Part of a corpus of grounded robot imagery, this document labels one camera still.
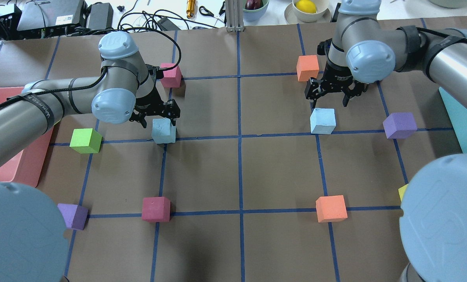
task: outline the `green cube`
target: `green cube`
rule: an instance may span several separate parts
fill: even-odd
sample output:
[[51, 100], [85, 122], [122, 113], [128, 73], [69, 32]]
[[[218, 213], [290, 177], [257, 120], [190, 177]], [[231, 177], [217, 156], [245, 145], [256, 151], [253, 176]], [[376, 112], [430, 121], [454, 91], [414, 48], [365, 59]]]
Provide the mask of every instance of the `green cube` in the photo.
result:
[[101, 147], [103, 137], [92, 128], [78, 128], [72, 134], [70, 148], [81, 154], [95, 154]]

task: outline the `scissors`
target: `scissors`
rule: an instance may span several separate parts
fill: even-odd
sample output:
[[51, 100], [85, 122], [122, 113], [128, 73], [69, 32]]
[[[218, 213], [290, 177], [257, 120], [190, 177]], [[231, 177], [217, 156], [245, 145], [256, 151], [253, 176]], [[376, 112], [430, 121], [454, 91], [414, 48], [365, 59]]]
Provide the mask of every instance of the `scissors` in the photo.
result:
[[216, 25], [216, 23], [219, 21], [222, 21], [222, 22], [225, 22], [226, 21], [226, 18], [225, 18], [225, 21], [223, 21], [220, 16], [222, 16], [224, 13], [226, 13], [226, 9], [225, 9], [225, 3], [226, 2], [223, 2], [223, 5], [221, 6], [221, 9], [219, 9], [219, 15], [218, 16], [215, 16], [211, 11], [209, 11], [206, 7], [204, 6], [200, 6], [199, 7], [199, 13], [203, 16], [211, 16], [212, 18], [215, 18], [216, 19], [216, 22], [214, 23], [214, 25]]

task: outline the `light blue bowl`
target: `light blue bowl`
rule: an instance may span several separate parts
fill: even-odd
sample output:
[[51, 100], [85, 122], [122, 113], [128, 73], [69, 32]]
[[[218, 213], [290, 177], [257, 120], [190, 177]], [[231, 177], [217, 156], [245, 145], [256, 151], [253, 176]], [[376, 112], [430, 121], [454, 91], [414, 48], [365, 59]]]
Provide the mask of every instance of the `light blue bowl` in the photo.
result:
[[244, 20], [248, 22], [253, 22], [253, 21], [257, 21], [264, 15], [264, 13], [266, 12], [266, 8], [268, 7], [268, 4], [270, 3], [270, 0], [261, 0], [261, 2], [263, 3], [263, 6], [255, 10], [245, 9], [244, 7], [245, 7], [246, 2], [247, 0], [244, 0], [244, 5], [242, 6], [242, 10], [244, 11]]

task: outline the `sticker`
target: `sticker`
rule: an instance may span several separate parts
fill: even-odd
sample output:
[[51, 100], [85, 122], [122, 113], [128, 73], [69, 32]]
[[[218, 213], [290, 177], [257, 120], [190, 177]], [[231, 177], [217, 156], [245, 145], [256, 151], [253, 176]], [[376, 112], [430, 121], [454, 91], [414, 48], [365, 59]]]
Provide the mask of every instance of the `sticker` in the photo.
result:
[[58, 16], [56, 18], [56, 25], [68, 25], [72, 23], [74, 19], [74, 15], [69, 14], [67, 16]]

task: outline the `white saucer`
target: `white saucer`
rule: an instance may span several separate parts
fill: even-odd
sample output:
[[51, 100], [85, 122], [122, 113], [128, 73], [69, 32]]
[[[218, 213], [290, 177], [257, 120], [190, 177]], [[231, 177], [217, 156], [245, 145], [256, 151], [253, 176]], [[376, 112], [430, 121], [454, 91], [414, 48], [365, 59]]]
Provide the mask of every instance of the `white saucer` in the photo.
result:
[[[306, 22], [303, 22], [303, 21], [300, 21], [296, 15], [294, 14], [294, 12], [292, 11], [292, 3], [290, 3], [289, 5], [287, 5], [287, 8], [285, 8], [285, 11], [284, 11], [284, 18], [285, 18], [285, 21], [287, 22], [287, 24], [289, 25], [295, 25], [295, 24], [308, 24]], [[330, 11], [329, 9], [326, 9], [326, 11], [324, 12], [324, 14], [322, 15], [322, 18], [319, 18], [318, 20], [316, 20], [315, 22], [313, 23], [329, 23], [330, 20], [332, 18], [332, 15], [330, 14]]]

